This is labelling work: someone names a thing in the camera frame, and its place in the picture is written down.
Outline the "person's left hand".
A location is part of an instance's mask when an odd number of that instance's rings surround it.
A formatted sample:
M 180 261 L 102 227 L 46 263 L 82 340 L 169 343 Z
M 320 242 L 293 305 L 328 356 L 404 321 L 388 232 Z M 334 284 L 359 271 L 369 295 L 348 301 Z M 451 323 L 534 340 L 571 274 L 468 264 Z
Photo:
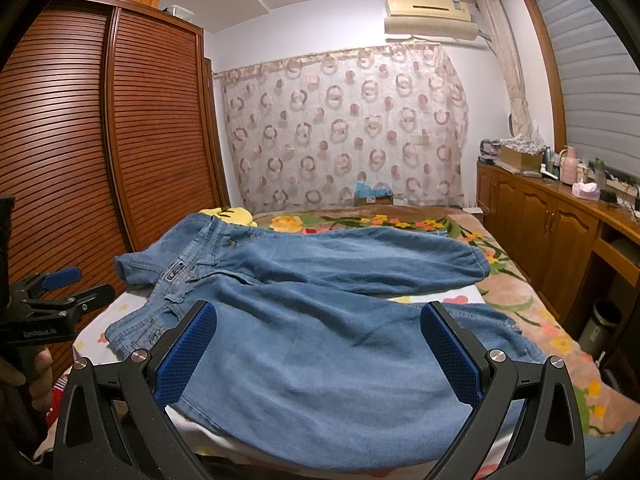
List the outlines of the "person's left hand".
M 5 359 L 1 360 L 1 385 L 10 389 L 27 386 L 32 407 L 41 413 L 47 413 L 52 406 L 52 356 L 47 347 L 43 347 L 34 357 L 34 362 L 24 375 Z

